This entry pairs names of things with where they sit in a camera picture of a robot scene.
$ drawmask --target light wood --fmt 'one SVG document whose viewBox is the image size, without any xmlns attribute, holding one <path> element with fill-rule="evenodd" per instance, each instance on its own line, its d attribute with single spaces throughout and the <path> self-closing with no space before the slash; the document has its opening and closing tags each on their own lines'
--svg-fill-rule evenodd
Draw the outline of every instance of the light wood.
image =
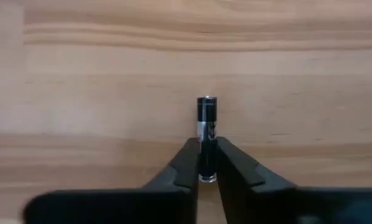
<svg viewBox="0 0 372 224">
<path fill-rule="evenodd" d="M 53 189 L 138 187 L 218 134 L 301 185 L 372 186 L 372 0 L 0 1 L 0 224 Z M 215 185 L 199 223 L 225 223 Z"/>
</svg>

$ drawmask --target wood grain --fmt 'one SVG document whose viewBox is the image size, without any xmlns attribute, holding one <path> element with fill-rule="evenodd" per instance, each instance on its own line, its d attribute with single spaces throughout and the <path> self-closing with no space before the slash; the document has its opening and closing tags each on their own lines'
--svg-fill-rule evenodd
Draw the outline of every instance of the wood grain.
<svg viewBox="0 0 372 224">
<path fill-rule="evenodd" d="M 138 187 L 218 134 L 301 185 L 372 186 L 372 0 L 0 1 L 0 224 L 53 189 Z M 200 187 L 199 223 L 225 223 Z"/>
</svg>

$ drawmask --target wooden surface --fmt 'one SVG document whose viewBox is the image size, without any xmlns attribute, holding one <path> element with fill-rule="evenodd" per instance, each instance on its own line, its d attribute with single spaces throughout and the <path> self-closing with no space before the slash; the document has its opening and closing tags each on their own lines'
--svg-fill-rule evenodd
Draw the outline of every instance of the wooden surface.
<svg viewBox="0 0 372 224">
<path fill-rule="evenodd" d="M 0 1 L 0 224 L 52 189 L 138 187 L 218 134 L 301 185 L 372 186 L 372 0 Z M 215 185 L 199 223 L 225 223 Z"/>
</svg>

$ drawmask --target wooden table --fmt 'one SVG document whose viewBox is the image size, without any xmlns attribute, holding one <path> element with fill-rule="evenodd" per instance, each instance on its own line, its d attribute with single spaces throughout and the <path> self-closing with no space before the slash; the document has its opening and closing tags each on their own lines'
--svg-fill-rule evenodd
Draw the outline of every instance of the wooden table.
<svg viewBox="0 0 372 224">
<path fill-rule="evenodd" d="M 138 187 L 218 134 L 300 185 L 372 186 L 372 0 L 0 0 L 0 224 L 53 189 Z M 199 223 L 225 223 L 200 186 Z"/>
</svg>

